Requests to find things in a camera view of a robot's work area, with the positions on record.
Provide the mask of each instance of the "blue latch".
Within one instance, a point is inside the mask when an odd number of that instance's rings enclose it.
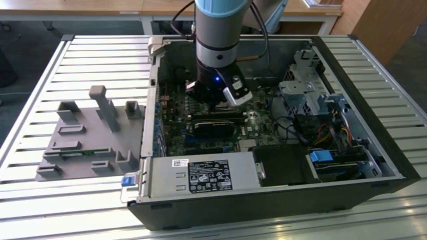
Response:
[[[333,161],[331,152],[328,150],[312,151],[312,153],[309,153],[309,158],[313,163]]]
[[[124,176],[121,178],[121,187],[134,186],[134,176]]]

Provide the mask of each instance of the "metal case frame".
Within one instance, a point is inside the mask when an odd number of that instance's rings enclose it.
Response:
[[[259,39],[261,37],[243,36],[241,38],[247,40]],[[369,133],[375,138],[375,144],[380,146],[383,152],[389,157],[392,165],[395,165],[400,176],[367,182],[340,182],[335,185],[321,185],[321,183],[317,183],[299,189],[277,189],[276,191],[263,193],[257,192],[236,195],[218,194],[210,197],[189,199],[142,201],[142,198],[145,197],[146,199],[149,196],[146,184],[149,184],[150,180],[149,166],[152,161],[152,158],[145,155],[144,167],[140,172],[141,182],[138,185],[138,197],[136,200],[126,203],[126,208],[149,230],[182,229],[194,226],[351,209],[372,197],[384,193],[393,193],[420,179],[417,172],[387,132],[321,38],[317,36],[271,36],[271,38],[284,40],[311,40],[312,45],[316,47],[321,55],[321,61],[328,65],[331,72],[337,79],[337,84],[344,90],[345,98],[353,105],[352,107],[356,109],[355,112],[363,119],[361,124],[364,124],[369,129]],[[168,44],[169,41],[181,39],[182,38],[180,37],[164,37],[161,41],[157,38],[150,47],[148,44],[148,49],[154,49],[156,51],[154,54],[150,54],[153,57],[153,68],[156,68],[154,73],[157,73],[157,67],[160,64],[160,61],[156,61],[156,55],[161,55],[162,43]],[[146,105],[145,114],[149,114],[149,108],[154,108],[154,104]],[[153,115],[145,115],[145,119],[148,118],[153,118]],[[152,139],[153,133],[146,131],[146,129],[148,128],[145,127],[142,139]]]

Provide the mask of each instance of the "wooden cabinet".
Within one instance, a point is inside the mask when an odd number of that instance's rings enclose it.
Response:
[[[331,34],[353,34],[385,65],[427,17],[427,0],[344,0]]]

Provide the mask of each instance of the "table leg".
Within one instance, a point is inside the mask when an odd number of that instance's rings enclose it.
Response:
[[[144,31],[144,35],[153,35],[153,27],[152,27],[152,16],[140,16],[141,28]]]
[[[52,21],[42,21],[44,27],[46,30],[52,30],[53,29],[53,23]]]
[[[325,21],[321,24],[320,30],[319,30],[319,35],[329,35],[335,22],[336,22],[337,16],[328,16]]]

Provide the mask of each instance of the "green circuit board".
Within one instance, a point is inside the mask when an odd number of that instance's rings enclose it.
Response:
[[[268,98],[269,90],[265,89],[255,92],[252,99],[238,107],[218,104],[218,110],[241,113],[244,119],[233,125],[230,137],[200,140],[192,134],[194,122],[188,117],[208,115],[208,107],[186,96],[180,86],[169,90],[169,93],[160,97],[166,156],[241,152],[241,140],[253,140],[249,142],[255,142],[256,146],[280,144],[281,138],[267,107]]]

